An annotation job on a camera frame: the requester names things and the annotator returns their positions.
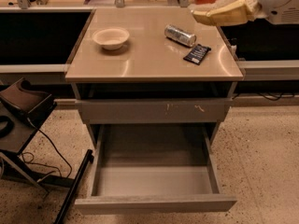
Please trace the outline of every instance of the empty drawer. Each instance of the empty drawer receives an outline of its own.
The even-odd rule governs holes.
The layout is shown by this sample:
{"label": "empty drawer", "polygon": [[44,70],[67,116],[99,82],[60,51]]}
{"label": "empty drawer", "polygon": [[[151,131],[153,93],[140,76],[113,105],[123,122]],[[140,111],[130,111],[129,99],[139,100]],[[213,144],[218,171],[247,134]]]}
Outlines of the empty drawer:
{"label": "empty drawer", "polygon": [[83,214],[227,211],[216,166],[198,124],[113,124],[100,128]]}
{"label": "empty drawer", "polygon": [[224,121],[229,98],[77,101],[84,123],[179,123]]}

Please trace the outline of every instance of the floor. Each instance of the floor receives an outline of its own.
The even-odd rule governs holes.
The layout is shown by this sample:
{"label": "floor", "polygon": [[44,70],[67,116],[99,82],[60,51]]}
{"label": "floor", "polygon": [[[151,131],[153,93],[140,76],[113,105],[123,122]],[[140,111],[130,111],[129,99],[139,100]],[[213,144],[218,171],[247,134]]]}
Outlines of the floor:
{"label": "floor", "polygon": [[[212,150],[222,191],[237,198],[226,213],[83,216],[71,205],[64,219],[71,223],[105,224],[297,224],[299,219],[299,107],[267,102],[235,105],[221,124]],[[74,176],[85,151],[93,148],[76,110],[54,110],[42,130],[72,164]],[[35,162],[68,167],[50,143],[38,134],[26,148]],[[37,171],[45,168],[31,166]],[[86,195],[87,177],[78,188]],[[67,192],[53,188],[48,196],[28,184],[0,180],[0,223],[52,223]]]}

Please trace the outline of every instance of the can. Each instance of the can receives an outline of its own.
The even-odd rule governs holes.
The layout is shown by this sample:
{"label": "can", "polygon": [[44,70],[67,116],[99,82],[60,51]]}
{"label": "can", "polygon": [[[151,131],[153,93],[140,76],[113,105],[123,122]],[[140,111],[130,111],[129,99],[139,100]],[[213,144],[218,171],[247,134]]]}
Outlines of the can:
{"label": "can", "polygon": [[184,30],[174,26],[167,25],[164,30],[166,37],[179,42],[187,47],[192,47],[196,41],[196,35],[185,32]]}

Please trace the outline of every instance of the gray cabinet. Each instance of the gray cabinet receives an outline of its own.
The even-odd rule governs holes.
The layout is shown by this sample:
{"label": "gray cabinet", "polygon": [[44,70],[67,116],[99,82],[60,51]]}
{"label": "gray cabinet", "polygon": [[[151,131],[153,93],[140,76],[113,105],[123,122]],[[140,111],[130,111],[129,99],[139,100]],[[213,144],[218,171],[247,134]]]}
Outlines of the gray cabinet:
{"label": "gray cabinet", "polygon": [[[212,47],[201,65],[183,61],[190,49],[164,37],[168,23],[185,24]],[[126,49],[96,47],[93,31],[115,24],[132,35]],[[219,37],[180,7],[95,11],[65,77],[95,147],[87,197],[75,202],[83,214],[234,205],[235,197],[221,192],[210,145],[243,75]]]}

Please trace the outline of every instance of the white bowl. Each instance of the white bowl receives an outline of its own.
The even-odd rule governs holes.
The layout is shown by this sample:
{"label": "white bowl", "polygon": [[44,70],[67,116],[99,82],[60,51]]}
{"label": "white bowl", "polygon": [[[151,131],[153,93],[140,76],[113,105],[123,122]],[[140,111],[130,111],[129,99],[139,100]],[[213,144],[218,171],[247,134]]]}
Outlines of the white bowl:
{"label": "white bowl", "polygon": [[129,32],[124,28],[109,27],[97,30],[93,34],[93,41],[103,49],[114,50],[121,48],[129,36]]}

